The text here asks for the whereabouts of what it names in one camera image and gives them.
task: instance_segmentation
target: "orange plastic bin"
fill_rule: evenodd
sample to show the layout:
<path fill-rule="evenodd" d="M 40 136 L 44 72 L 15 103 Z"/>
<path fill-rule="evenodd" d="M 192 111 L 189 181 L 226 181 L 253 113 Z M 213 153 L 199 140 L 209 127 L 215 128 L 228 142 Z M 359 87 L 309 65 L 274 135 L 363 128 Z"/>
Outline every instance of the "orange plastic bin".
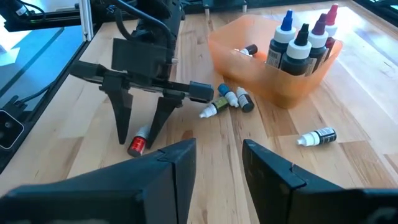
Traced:
<path fill-rule="evenodd" d="M 313 74 L 295 77 L 266 65 L 269 42 L 280 22 L 257 15 L 245 15 L 217 29 L 208 37 L 215 70 L 239 85 L 282 108 L 292 108 L 322 81 L 343 47 L 336 41 L 328 60 Z M 234 49 L 256 44 L 254 58 Z"/>

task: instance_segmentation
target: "wooden table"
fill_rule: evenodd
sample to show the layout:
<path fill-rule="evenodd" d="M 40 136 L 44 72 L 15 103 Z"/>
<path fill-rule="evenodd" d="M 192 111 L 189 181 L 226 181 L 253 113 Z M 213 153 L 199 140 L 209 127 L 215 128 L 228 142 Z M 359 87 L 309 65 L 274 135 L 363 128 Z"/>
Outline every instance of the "wooden table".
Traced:
<path fill-rule="evenodd" d="M 295 26 L 314 22 L 332 2 L 250 9 L 281 20 L 292 8 Z M 291 110 L 259 97 L 248 114 L 229 109 L 199 119 L 203 104 L 184 101 L 174 111 L 153 149 L 197 138 L 197 176 L 189 223 L 257 223 L 241 163 L 243 139 L 250 138 L 286 159 L 342 187 L 387 187 L 398 183 L 398 31 L 353 2 L 340 2 L 336 35 L 343 51 L 322 84 Z M 240 12 L 187 16 L 180 27 L 171 80 L 217 86 L 206 37 Z M 125 22 L 132 30 L 135 21 Z M 81 60 L 110 67 L 114 23 L 104 24 Z M 132 89 L 129 140 L 150 123 L 158 94 Z M 336 142 L 298 147 L 299 134 L 325 126 L 336 129 Z M 0 194 L 21 184 L 63 180 L 130 159 L 118 144 L 113 110 L 98 86 L 68 77 L 34 129 L 0 175 Z"/>

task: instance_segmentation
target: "table surface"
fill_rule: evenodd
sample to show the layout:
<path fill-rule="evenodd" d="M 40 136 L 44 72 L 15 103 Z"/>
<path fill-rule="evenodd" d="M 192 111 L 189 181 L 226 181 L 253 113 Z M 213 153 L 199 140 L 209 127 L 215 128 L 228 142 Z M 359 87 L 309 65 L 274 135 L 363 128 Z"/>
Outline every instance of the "table surface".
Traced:
<path fill-rule="evenodd" d="M 189 223 L 258 223 L 243 175 L 241 146 L 253 139 L 303 168 L 345 188 L 394 188 L 398 183 L 398 31 L 353 2 L 339 2 L 336 35 L 343 50 L 329 74 L 306 100 L 285 110 L 257 96 L 244 114 L 229 109 L 199 119 L 205 107 L 184 101 L 159 134 L 153 149 L 197 138 L 197 176 Z M 332 2 L 250 9 L 281 20 L 292 8 L 294 23 L 315 21 Z M 240 12 L 189 15 L 180 27 L 171 80 L 217 86 L 206 37 L 241 16 Z M 132 30 L 135 21 L 125 22 Z M 110 67 L 114 23 L 104 24 L 81 60 Z M 131 89 L 134 95 L 128 140 L 152 121 L 159 94 Z M 300 134 L 325 126 L 337 141 L 318 147 L 295 145 Z M 24 144 L 0 175 L 0 195 L 21 184 L 74 177 L 130 159 L 118 143 L 113 110 L 98 86 L 69 76 Z"/>

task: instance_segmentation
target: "black bottle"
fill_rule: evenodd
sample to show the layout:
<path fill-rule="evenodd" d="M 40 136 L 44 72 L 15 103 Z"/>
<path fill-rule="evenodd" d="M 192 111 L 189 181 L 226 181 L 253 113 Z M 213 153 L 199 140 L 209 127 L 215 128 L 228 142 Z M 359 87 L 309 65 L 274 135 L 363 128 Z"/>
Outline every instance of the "black bottle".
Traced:
<path fill-rule="evenodd" d="M 305 75 L 310 64 L 311 43 L 308 41 L 308 24 L 303 24 L 296 39 L 291 40 L 282 56 L 280 69 L 291 75 Z"/>

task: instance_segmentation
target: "small bottle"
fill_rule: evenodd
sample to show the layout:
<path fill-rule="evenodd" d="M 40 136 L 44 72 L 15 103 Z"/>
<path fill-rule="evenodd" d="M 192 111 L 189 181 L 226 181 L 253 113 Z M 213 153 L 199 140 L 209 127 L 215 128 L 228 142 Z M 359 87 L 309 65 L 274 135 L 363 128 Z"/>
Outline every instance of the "small bottle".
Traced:
<path fill-rule="evenodd" d="M 302 146 L 317 146 L 320 144 L 336 141 L 337 134 L 333 128 L 322 128 L 316 131 L 311 131 L 303 134 L 298 140 L 297 144 Z"/>
<path fill-rule="evenodd" d="M 274 38 L 269 44 L 266 64 L 275 68 L 280 67 L 282 56 L 286 52 L 289 42 L 294 39 L 296 33 L 296 28 L 292 27 L 292 14 L 293 11 L 291 9 L 286 12 L 282 25 L 276 28 Z"/>
<path fill-rule="evenodd" d="M 336 34 L 337 31 L 337 25 L 335 24 L 337 9 L 338 9 L 338 4 L 333 4 L 326 16 L 325 30 L 328 32 L 328 39 L 326 40 L 326 46 L 325 46 L 327 49 L 325 60 L 329 58 L 331 49 L 333 48 L 336 42 L 333 36 Z"/>
<path fill-rule="evenodd" d="M 308 41 L 311 43 L 312 48 L 310 51 L 310 65 L 305 76 L 311 75 L 323 64 L 326 57 L 326 40 L 328 38 L 328 32 L 325 32 L 326 26 L 326 14 L 322 13 L 319 20 L 315 24 L 315 27 L 308 34 Z"/>
<path fill-rule="evenodd" d="M 257 48 L 256 44 L 252 44 L 252 45 L 249 45 L 249 46 L 243 48 L 242 50 L 238 50 L 238 49 L 235 49 L 235 50 L 237 50 L 238 52 L 241 52 L 242 54 L 245 54 L 247 56 L 253 57 L 253 55 L 255 53 L 257 53 L 257 51 L 259 49 Z"/>
<path fill-rule="evenodd" d="M 311 43 L 308 41 L 308 24 L 303 24 L 296 39 L 291 40 L 282 56 L 280 69 L 291 75 L 305 75 L 310 64 Z"/>
<path fill-rule="evenodd" d="M 218 86 L 218 91 L 221 96 L 225 97 L 228 100 L 229 105 L 234 106 L 236 108 L 239 107 L 238 97 L 236 97 L 235 93 L 229 89 L 227 85 L 224 83 Z"/>
<path fill-rule="evenodd" d="M 239 105 L 243 112 L 248 113 L 254 109 L 254 103 L 251 100 L 249 93 L 247 93 L 244 88 L 238 87 L 236 95 L 238 96 Z"/>
<path fill-rule="evenodd" d="M 228 107 L 228 100 L 225 97 L 220 97 L 214 102 L 210 103 L 200 114 L 200 118 L 209 118 L 225 110 Z"/>
<path fill-rule="evenodd" d="M 130 146 L 127 148 L 127 153 L 132 157 L 140 157 L 144 152 L 145 144 L 149 135 L 150 126 L 145 125 L 140 128 L 136 136 L 132 139 Z"/>

